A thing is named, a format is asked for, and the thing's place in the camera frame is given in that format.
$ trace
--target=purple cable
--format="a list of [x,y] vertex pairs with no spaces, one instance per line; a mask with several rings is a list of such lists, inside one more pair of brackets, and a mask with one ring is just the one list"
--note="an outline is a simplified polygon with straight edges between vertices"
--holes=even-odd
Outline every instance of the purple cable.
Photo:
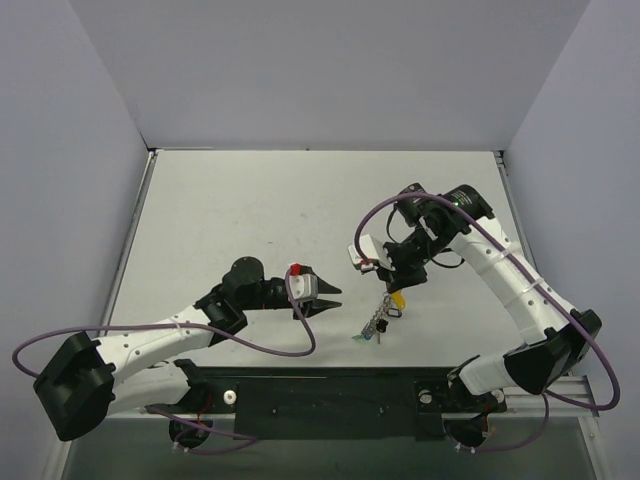
[[542,424],[540,425],[540,428],[536,431],[536,433],[534,433],[528,438],[525,438],[521,442],[514,443],[513,445],[497,445],[495,447],[471,448],[471,447],[467,447],[466,445],[462,445],[460,442],[458,442],[456,439],[452,437],[453,441],[456,442],[458,445],[460,445],[460,448],[462,450],[467,450],[473,453],[508,452],[510,450],[517,450],[518,448],[523,448],[523,447],[526,447],[527,445],[532,444],[538,438],[540,438],[540,435],[542,435],[544,431],[547,429],[547,425],[549,425],[549,416],[551,414],[550,407],[549,407],[549,399],[544,393],[540,394],[540,396],[542,397],[542,400],[544,400],[544,418],[542,419]]
[[224,330],[220,330],[219,328],[212,327],[210,325],[201,325],[197,323],[180,323],[180,324],[154,323],[154,324],[148,324],[148,325],[100,325],[100,326],[89,325],[85,327],[69,327],[69,328],[62,328],[60,330],[54,330],[52,332],[43,333],[42,335],[38,335],[36,337],[30,338],[29,340],[18,345],[18,347],[13,351],[13,354],[11,355],[11,360],[13,361],[13,364],[16,366],[16,368],[20,370],[22,373],[29,375],[30,377],[37,378],[38,374],[33,370],[30,370],[27,367],[25,367],[20,361],[19,355],[20,355],[20,352],[22,352],[22,350],[24,350],[28,346],[33,345],[34,343],[38,343],[42,340],[46,340],[47,338],[56,337],[58,335],[66,335],[69,333],[79,333],[79,332],[118,332],[118,331],[131,332],[131,331],[142,331],[142,330],[166,330],[169,328],[198,328],[200,330],[208,330],[210,332],[215,333],[216,335],[220,335],[222,337],[225,337],[229,340],[237,342],[246,347],[252,348],[254,350],[258,350],[259,352],[268,353],[270,355],[277,355],[280,357],[305,357],[307,355],[311,355],[315,351],[316,338],[313,335],[313,331],[311,330],[311,327],[309,326],[307,319],[304,317],[302,311],[300,310],[300,306],[298,305],[298,302],[293,299],[293,293],[291,291],[291,286],[289,285],[290,277],[291,277],[291,272],[290,270],[287,270],[287,273],[284,276],[284,284],[287,291],[287,296],[289,297],[289,302],[293,307],[293,311],[295,312],[296,317],[298,317],[302,322],[302,326],[306,330],[307,334],[309,335],[309,340],[311,341],[311,346],[309,347],[309,349],[303,352],[282,352],[280,350],[273,350],[271,348],[261,347],[260,345],[256,345],[255,343],[248,342],[247,340],[238,338],[235,335],[231,335],[230,333],[227,333]]
[[[408,199],[412,199],[412,198],[426,198],[427,200],[432,200],[432,201],[437,202],[437,203],[439,203],[441,205],[444,205],[445,207],[447,207],[450,210],[453,210],[455,213],[460,215],[467,223],[469,223],[476,230],[478,230],[478,232],[480,232],[480,234],[484,238],[486,238],[495,248],[500,250],[500,252],[506,258],[508,258],[511,261],[511,263],[513,263],[513,265],[520,271],[520,273],[522,273],[522,275],[527,279],[527,281],[529,281],[531,284],[535,283],[535,279],[531,276],[531,274],[525,268],[525,266],[511,252],[509,252],[507,249],[505,249],[504,246],[498,240],[493,238],[493,236],[489,232],[487,232],[467,212],[465,212],[463,209],[461,209],[457,205],[451,203],[446,198],[443,198],[443,197],[441,197],[439,195],[433,195],[431,193],[424,193],[424,192],[402,193],[400,195],[396,195],[395,197],[388,198],[388,199],[384,200],[383,202],[379,203],[378,205],[376,205],[375,207],[373,207],[373,209],[371,209],[371,211],[364,216],[364,218],[362,219],[362,221],[358,225],[358,228],[356,228],[356,233],[355,233],[355,238],[354,238],[354,246],[355,246],[356,251],[358,252],[358,255],[360,255],[360,257],[365,262],[369,261],[369,258],[364,254],[364,252],[362,251],[362,248],[360,247],[360,235],[362,234],[362,230],[364,229],[365,225],[369,222],[369,220],[371,220],[371,218],[373,218],[373,216],[376,213],[378,213],[380,210],[382,210],[387,205],[391,205],[392,203],[395,203],[395,202],[400,201],[400,200],[408,200]],[[596,341],[593,339],[593,337],[591,335],[589,335],[589,332],[587,332],[584,329],[584,327],[580,324],[580,322],[578,322],[578,320],[573,318],[571,316],[571,314],[569,312],[567,312],[562,307],[562,305],[560,305],[549,293],[547,293],[547,291],[544,288],[542,288],[540,285],[535,285],[534,288],[540,295],[542,295],[542,297],[545,300],[547,300],[547,302],[549,302],[578,331],[578,333],[582,336],[582,338],[584,338],[585,341],[589,344],[589,346],[593,349],[593,351],[595,352],[596,356],[598,357],[598,359],[602,363],[602,366],[606,370],[607,375],[609,375],[609,379],[611,380],[611,386],[613,388],[613,395],[611,397],[611,401],[609,403],[604,404],[604,405],[598,405],[598,404],[595,404],[595,403],[586,403],[586,402],[581,402],[581,401],[578,401],[578,400],[573,400],[572,398],[568,398],[568,397],[565,397],[563,395],[559,395],[559,394],[554,393],[554,392],[552,392],[550,390],[546,390],[545,393],[547,393],[549,396],[551,396],[553,398],[556,398],[558,400],[562,400],[563,402],[569,403],[569,404],[574,405],[576,407],[588,408],[589,410],[606,411],[606,410],[611,410],[611,409],[615,408],[618,405],[618,403],[620,402],[620,382],[618,381],[618,377],[616,376],[616,373],[613,370],[613,366],[611,365],[611,363],[607,359],[607,356],[604,354],[604,352],[602,351],[600,346],[596,343]]]
[[240,444],[240,445],[236,445],[233,447],[229,447],[229,448],[222,448],[219,450],[196,450],[196,449],[187,449],[187,452],[193,455],[224,455],[225,453],[231,453],[231,452],[236,452],[238,450],[242,450],[244,448],[250,447],[251,445],[254,445],[258,442],[258,439],[256,437],[252,437],[249,435],[242,435],[239,433],[232,433],[232,432],[226,432],[224,430],[218,430],[216,428],[213,427],[209,427],[206,425],[199,425],[195,422],[192,422],[190,420],[187,420],[186,418],[180,418],[176,415],[173,415],[171,413],[165,412],[163,410],[160,410],[156,407],[153,406],[146,406],[145,407],[147,409],[148,412],[150,413],[155,413],[158,415],[162,415],[163,417],[168,418],[169,420],[173,420],[176,421],[178,423],[181,423],[182,425],[186,425],[187,427],[191,427],[189,430],[185,430],[183,432],[180,432],[178,435],[176,435],[176,438],[174,439],[174,442],[178,442],[178,440],[180,440],[180,438],[185,435],[187,432],[190,432],[192,430],[204,430],[205,432],[209,432],[212,433],[214,435],[220,435],[223,437],[229,437],[229,438],[233,438],[234,440],[246,440],[244,443]]

